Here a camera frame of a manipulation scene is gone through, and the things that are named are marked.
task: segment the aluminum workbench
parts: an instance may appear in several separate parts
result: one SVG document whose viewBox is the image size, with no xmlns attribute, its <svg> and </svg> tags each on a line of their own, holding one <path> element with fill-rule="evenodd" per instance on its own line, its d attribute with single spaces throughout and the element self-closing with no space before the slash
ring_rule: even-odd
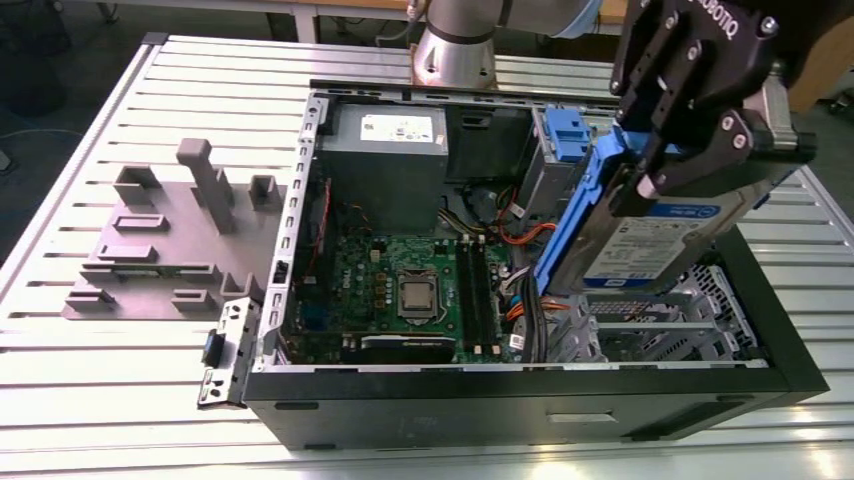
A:
<svg viewBox="0 0 854 480">
<path fill-rule="evenodd" d="M 288 452 L 250 411 L 196 411 L 212 322 L 60 316 L 122 165 L 152 164 L 158 178 L 186 179 L 174 147 L 200 137 L 234 182 L 269 174 L 286 184 L 308 80 L 405 83 L 409 71 L 403 50 L 176 36 L 140 47 L 0 271 L 0 471 L 89 478 L 149 477 L 157 469 L 157 478 L 182 479 L 854 477 L 854 231 L 807 169 L 739 228 L 831 391 L 677 442 Z M 608 75 L 601 64 L 497 61 L 505 90 L 603 97 Z"/>
</svg>

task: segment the green motherboard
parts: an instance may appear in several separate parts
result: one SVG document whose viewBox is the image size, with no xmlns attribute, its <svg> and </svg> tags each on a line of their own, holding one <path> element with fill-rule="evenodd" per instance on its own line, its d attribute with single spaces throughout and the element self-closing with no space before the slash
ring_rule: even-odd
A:
<svg viewBox="0 0 854 480">
<path fill-rule="evenodd" d="M 337 239 L 330 293 L 305 295 L 301 301 L 305 333 L 300 356 L 305 363 L 341 363 L 341 341 L 353 335 L 451 338 L 456 344 L 455 363 L 507 360 L 509 353 L 501 341 L 497 304 L 491 292 L 509 267 L 508 250 L 504 245 L 481 247 L 485 260 L 481 273 L 489 290 L 485 295 L 483 290 L 477 292 L 477 300 L 480 312 L 488 309 L 488 315 L 481 314 L 480 318 L 488 317 L 492 322 L 488 331 L 493 341 L 472 347 L 465 338 L 465 332 L 471 332 L 461 305 L 465 292 L 460 292 L 460 288 L 471 286 L 459 285 L 457 276 L 457 252 L 465 244 L 459 242 L 404 236 Z"/>
</svg>

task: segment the metal bracket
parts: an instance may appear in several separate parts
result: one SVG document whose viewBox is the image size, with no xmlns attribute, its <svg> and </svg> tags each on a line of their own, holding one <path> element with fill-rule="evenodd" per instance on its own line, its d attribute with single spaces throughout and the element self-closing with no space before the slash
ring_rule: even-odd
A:
<svg viewBox="0 0 854 480">
<path fill-rule="evenodd" d="M 204 345 L 204 379 L 196 406 L 245 408 L 242 388 L 249 373 L 260 305 L 250 298 L 225 302 L 222 313 Z"/>
<path fill-rule="evenodd" d="M 782 66 L 773 64 L 761 89 L 744 99 L 744 109 L 759 113 L 773 137 L 773 150 L 795 150 L 798 148 L 798 134 L 791 128 L 791 113 L 788 111 L 788 92 L 780 80 Z"/>
</svg>

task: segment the ram slot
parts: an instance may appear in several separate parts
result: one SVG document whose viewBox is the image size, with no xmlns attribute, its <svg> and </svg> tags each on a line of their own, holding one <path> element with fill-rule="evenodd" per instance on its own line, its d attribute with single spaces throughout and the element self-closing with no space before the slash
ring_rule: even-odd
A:
<svg viewBox="0 0 854 480">
<path fill-rule="evenodd" d="M 480 321 L 471 283 L 471 250 L 464 242 L 456 243 L 456 289 L 463 315 L 463 347 L 467 351 L 480 345 Z"/>
<path fill-rule="evenodd" d="M 483 351 L 491 351 L 495 344 L 495 312 L 492 311 L 492 288 L 489 286 L 489 268 L 485 261 L 483 243 L 471 246 L 471 277 L 475 306 L 477 309 L 479 341 Z"/>
</svg>

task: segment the red cable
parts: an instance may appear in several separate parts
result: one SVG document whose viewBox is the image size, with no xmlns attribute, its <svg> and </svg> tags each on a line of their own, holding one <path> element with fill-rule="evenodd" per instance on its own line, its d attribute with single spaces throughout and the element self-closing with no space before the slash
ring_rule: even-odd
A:
<svg viewBox="0 0 854 480">
<path fill-rule="evenodd" d="M 317 241 L 314 242 L 314 248 L 310 253 L 310 261 L 308 262 L 308 268 L 305 269 L 305 274 L 302 275 L 302 280 L 300 283 L 305 283 L 305 278 L 310 273 L 310 269 L 314 266 L 314 261 L 317 260 L 317 253 L 320 252 L 320 245 L 322 244 L 322 240 L 325 239 L 325 224 L 329 218 L 329 205 L 332 203 L 332 180 L 326 179 L 325 181 L 325 204 L 322 206 L 322 220 L 320 222 L 320 229 L 317 230 Z"/>
<path fill-rule="evenodd" d="M 509 202 L 507 203 L 507 206 L 501 209 L 500 213 L 497 214 L 497 231 L 501 235 L 501 239 L 504 240 L 504 242 L 507 242 L 511 245 L 524 245 L 531 240 L 533 240 L 539 236 L 539 234 L 543 233 L 543 231 L 545 230 L 553 231 L 557 228 L 557 226 L 553 223 L 540 223 L 533 226 L 533 228 L 528 233 L 523 234 L 519 237 L 507 235 L 507 232 L 504 231 L 504 224 L 501 223 L 501 218 L 504 218 L 504 214 L 509 209 L 509 205 L 512 205 L 516 201 L 517 193 L 519 193 L 517 190 L 513 188 L 512 197 L 509 197 Z"/>
</svg>

